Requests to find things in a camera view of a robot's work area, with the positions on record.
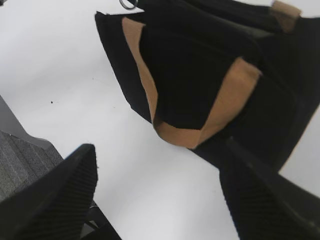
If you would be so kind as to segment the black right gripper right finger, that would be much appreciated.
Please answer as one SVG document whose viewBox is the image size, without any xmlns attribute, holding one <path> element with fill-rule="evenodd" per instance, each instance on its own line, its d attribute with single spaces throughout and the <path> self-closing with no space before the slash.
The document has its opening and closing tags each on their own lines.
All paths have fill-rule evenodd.
<svg viewBox="0 0 320 240">
<path fill-rule="evenodd" d="M 220 168 L 222 192 L 241 240 L 318 240 L 320 199 L 232 138 Z"/>
</svg>

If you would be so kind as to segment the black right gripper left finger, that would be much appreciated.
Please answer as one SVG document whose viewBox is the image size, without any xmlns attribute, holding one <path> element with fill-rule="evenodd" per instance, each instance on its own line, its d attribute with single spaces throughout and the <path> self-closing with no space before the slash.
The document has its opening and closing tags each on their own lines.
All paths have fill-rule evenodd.
<svg viewBox="0 0 320 240">
<path fill-rule="evenodd" d="M 83 144 L 0 204 L 2 240 L 78 240 L 98 181 L 96 151 Z"/>
</svg>

